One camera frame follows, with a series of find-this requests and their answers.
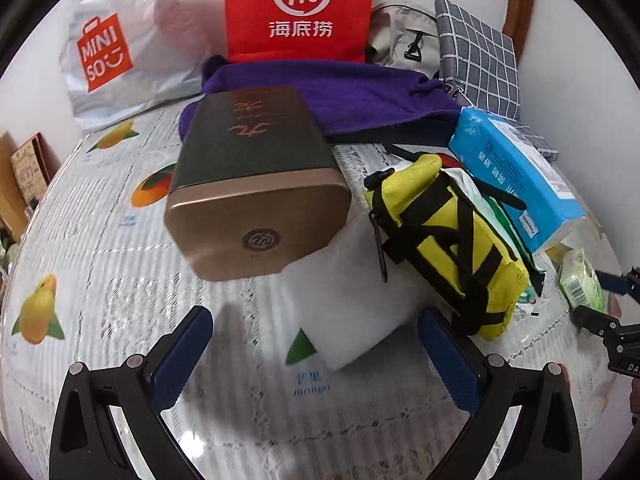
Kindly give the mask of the green and gold box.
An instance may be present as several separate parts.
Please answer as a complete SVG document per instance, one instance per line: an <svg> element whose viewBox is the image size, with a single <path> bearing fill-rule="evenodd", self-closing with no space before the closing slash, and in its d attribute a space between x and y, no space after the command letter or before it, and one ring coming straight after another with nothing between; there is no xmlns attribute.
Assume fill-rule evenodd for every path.
<svg viewBox="0 0 640 480"><path fill-rule="evenodd" d="M352 192L299 92L208 94L195 105L164 221L206 281L280 272L345 225Z"/></svg>

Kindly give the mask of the yellow black mesh pouch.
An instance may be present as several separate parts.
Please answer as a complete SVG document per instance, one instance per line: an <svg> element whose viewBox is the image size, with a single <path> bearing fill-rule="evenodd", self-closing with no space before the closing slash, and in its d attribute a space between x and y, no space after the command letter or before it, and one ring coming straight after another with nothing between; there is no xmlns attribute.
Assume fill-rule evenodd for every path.
<svg viewBox="0 0 640 480"><path fill-rule="evenodd" d="M372 224L386 235L380 252L410 263L454 311L468 335L500 337L529 282L525 263L436 154L399 171L369 174Z"/></svg>

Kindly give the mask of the purple cloth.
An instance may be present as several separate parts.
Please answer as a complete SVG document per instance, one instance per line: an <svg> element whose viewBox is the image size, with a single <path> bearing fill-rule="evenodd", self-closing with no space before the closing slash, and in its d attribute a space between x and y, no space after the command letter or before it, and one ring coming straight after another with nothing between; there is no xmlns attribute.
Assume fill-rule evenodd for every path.
<svg viewBox="0 0 640 480"><path fill-rule="evenodd" d="M322 60L204 66L204 96L188 104L178 133L200 148L298 148L329 144L445 145L460 105L442 82L412 70Z"/></svg>

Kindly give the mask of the white dust bag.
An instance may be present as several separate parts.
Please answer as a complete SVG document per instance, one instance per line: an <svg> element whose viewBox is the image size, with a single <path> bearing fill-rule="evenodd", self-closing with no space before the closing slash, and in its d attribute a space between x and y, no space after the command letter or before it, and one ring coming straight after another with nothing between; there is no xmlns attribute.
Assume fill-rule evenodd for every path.
<svg viewBox="0 0 640 480"><path fill-rule="evenodd" d="M366 212L328 246L286 266L283 296L298 330L285 364L316 354L330 370L339 370L436 304L434 290L409 263L387 261L386 269L383 278Z"/></svg>

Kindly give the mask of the mint green cloth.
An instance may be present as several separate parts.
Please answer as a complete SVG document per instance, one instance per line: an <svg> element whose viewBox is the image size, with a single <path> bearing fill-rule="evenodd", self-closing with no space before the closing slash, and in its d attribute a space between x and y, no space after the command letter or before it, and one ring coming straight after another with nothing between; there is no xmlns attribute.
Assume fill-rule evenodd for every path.
<svg viewBox="0 0 640 480"><path fill-rule="evenodd" d="M544 291L546 272L538 268L533 254L526 247L512 220L506 214L506 205L523 206L524 202L477 177L472 177L472 181L477 187L477 191L480 192L480 197L484 200L484 205L480 206L480 210L512 250L518 254L526 267L529 284L518 302L520 304L536 304Z"/></svg>

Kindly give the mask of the white Miniso plastic bag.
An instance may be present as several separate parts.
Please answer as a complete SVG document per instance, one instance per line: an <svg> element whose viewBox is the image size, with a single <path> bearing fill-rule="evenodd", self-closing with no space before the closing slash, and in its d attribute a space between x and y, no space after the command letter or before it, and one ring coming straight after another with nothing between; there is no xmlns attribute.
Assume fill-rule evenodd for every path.
<svg viewBox="0 0 640 480"><path fill-rule="evenodd" d="M75 122L93 132L194 96L209 53L178 0L79 0L60 56Z"/></svg>

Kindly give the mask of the beige backpack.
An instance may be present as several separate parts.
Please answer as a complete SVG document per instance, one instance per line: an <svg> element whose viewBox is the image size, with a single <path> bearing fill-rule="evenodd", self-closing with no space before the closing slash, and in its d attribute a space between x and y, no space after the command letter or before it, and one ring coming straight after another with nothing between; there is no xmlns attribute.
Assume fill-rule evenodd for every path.
<svg viewBox="0 0 640 480"><path fill-rule="evenodd" d="M439 40L433 10L413 3L386 2L371 12L366 62L438 75Z"/></svg>

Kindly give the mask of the red Haidilao bag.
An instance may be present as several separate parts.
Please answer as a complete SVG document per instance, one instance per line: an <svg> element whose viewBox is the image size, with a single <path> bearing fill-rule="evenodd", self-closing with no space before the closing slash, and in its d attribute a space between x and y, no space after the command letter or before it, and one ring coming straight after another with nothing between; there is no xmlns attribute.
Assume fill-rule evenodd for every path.
<svg viewBox="0 0 640 480"><path fill-rule="evenodd" d="M362 62L372 0L224 0L233 63Z"/></svg>

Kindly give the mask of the grey checked cushion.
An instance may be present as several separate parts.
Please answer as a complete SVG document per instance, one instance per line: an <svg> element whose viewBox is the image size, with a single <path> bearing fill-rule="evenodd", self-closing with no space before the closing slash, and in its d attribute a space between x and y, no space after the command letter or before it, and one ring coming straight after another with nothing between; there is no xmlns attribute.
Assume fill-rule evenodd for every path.
<svg viewBox="0 0 640 480"><path fill-rule="evenodd" d="M559 152L520 121L521 92L511 37L450 0L435 0L439 76L462 106L505 119L549 162Z"/></svg>

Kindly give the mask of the blue tissue pack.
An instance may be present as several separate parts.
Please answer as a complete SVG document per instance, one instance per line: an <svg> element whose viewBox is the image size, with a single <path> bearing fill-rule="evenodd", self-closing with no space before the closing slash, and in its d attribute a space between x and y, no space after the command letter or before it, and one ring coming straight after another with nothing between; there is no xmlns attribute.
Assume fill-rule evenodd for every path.
<svg viewBox="0 0 640 480"><path fill-rule="evenodd" d="M559 243L585 217L564 179L505 119L465 107L449 149L472 176L524 202L506 215L530 252Z"/></svg>

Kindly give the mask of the green wet wipe packet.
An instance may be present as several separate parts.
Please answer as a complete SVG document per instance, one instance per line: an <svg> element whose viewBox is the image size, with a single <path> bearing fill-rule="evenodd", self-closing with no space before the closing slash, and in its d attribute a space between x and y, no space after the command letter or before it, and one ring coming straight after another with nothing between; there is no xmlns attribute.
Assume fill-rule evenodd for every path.
<svg viewBox="0 0 640 480"><path fill-rule="evenodd" d="M565 254L559 283L572 309L587 307L601 313L605 311L597 273L582 248L572 249Z"/></svg>

